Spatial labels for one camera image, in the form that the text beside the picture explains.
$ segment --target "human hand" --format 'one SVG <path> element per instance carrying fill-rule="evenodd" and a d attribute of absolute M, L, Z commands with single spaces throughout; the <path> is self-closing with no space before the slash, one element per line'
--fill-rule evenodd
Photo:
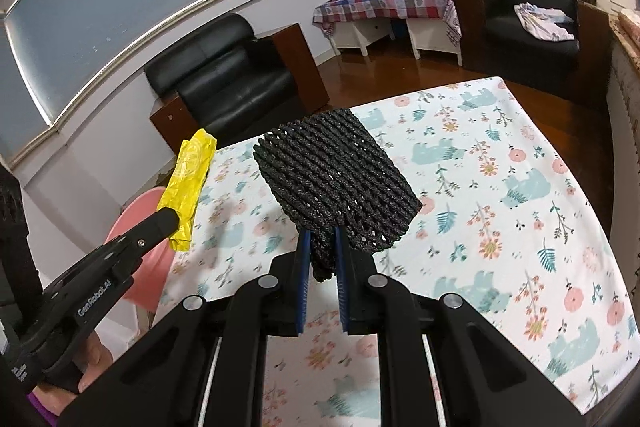
<path fill-rule="evenodd" d="M 80 367 L 86 367 L 84 376 L 78 383 L 78 391 L 82 393 L 113 363 L 113 356 L 94 331 L 82 345 L 80 352 L 74 357 L 74 361 Z M 33 390 L 33 394 L 45 409 L 57 416 L 60 416 L 65 407 L 73 402 L 77 396 L 66 389 L 60 389 L 46 382 L 38 384 Z"/>

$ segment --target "screw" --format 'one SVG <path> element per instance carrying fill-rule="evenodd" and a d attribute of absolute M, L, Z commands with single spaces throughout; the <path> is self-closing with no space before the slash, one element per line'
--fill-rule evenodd
<path fill-rule="evenodd" d="M 381 273 L 370 275 L 367 281 L 369 282 L 370 285 L 373 286 L 373 288 L 382 288 L 386 286 L 386 283 L 387 283 L 386 277 Z"/>
<path fill-rule="evenodd" d="M 442 301 L 445 303 L 445 306 L 454 310 L 462 306 L 462 297 L 457 293 L 447 293 L 443 297 Z"/>
<path fill-rule="evenodd" d="M 278 278 L 274 275 L 263 275 L 258 279 L 258 285 L 262 288 L 275 288 L 278 284 Z"/>
<path fill-rule="evenodd" d="M 202 308 L 203 303 L 204 299 L 199 295 L 189 295 L 184 301 L 182 301 L 184 309 L 189 311 L 194 311 Z"/>

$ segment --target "yellow plastic bag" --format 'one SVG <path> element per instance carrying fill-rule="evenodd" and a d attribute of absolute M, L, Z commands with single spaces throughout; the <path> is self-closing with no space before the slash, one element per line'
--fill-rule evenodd
<path fill-rule="evenodd" d="M 190 140 L 183 140 L 180 153 L 157 210 L 168 206 L 176 211 L 180 227 L 169 238 L 175 251 L 187 251 L 191 246 L 193 216 L 207 170 L 216 152 L 216 139 L 204 129 L 196 131 Z"/>

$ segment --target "white cloth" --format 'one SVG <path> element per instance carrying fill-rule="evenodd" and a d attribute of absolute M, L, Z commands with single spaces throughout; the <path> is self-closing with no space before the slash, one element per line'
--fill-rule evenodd
<path fill-rule="evenodd" d="M 541 41 L 573 41 L 575 37 L 557 23 L 573 22 L 562 10 L 538 8 L 528 2 L 516 4 L 513 9 L 526 32 Z"/>

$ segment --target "table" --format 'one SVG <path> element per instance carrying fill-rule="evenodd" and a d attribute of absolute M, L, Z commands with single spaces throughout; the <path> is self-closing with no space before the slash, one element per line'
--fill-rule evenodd
<path fill-rule="evenodd" d="M 460 55 L 460 24 L 453 0 L 335 0 L 314 10 L 314 23 L 322 28 L 336 54 L 338 48 L 360 48 L 382 37 L 394 38 L 388 18 L 406 19 L 416 60 L 420 50 Z"/>
<path fill-rule="evenodd" d="M 414 293 L 460 293 L 581 412 L 594 407 L 638 361 L 636 322 L 589 201 L 503 81 L 353 112 L 423 203 L 408 233 L 374 255 L 378 269 Z M 216 152 L 191 249 L 177 253 L 156 319 L 192 293 L 233 294 L 295 248 L 255 141 Z M 374 335 L 342 333 L 335 278 L 310 281 L 305 333 L 269 339 L 263 425 L 379 425 L 376 346 Z"/>

